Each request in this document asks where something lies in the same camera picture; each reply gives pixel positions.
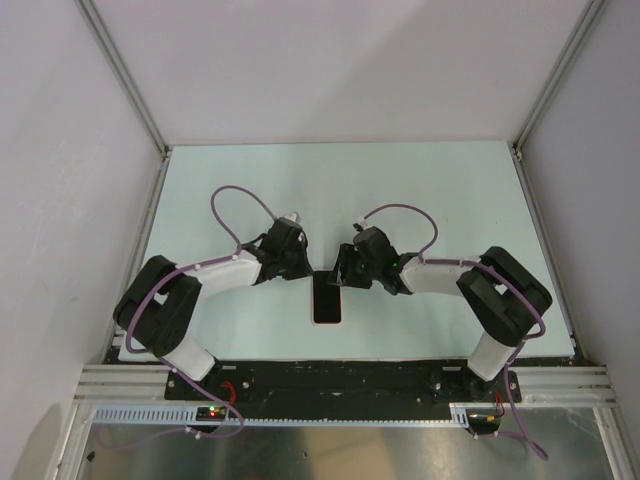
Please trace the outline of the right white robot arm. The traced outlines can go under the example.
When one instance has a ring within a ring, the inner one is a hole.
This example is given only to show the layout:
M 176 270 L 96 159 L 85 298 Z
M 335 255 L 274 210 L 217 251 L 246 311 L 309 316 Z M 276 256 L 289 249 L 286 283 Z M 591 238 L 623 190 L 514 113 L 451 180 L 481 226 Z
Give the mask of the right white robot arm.
M 527 341 L 546 333 L 543 314 L 553 303 L 547 288 L 502 247 L 461 259 L 400 254 L 377 227 L 360 230 L 351 244 L 340 246 L 329 282 L 358 289 L 377 282 L 391 295 L 465 299 L 483 328 L 461 378 L 464 393 L 476 401 L 497 390 L 497 376 Z

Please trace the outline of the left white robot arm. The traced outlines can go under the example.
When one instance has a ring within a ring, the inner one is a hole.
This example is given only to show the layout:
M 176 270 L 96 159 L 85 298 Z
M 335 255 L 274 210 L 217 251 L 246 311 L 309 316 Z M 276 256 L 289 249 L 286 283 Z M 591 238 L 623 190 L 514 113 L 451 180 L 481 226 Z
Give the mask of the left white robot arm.
M 134 278 L 113 311 L 116 325 L 142 351 L 167 362 L 187 376 L 187 387 L 201 399 L 214 397 L 222 376 L 216 358 L 188 333 L 209 297 L 275 278 L 306 278 L 313 270 L 308 240 L 299 216 L 274 220 L 269 230 L 220 260 L 178 267 L 162 255 L 151 257 Z

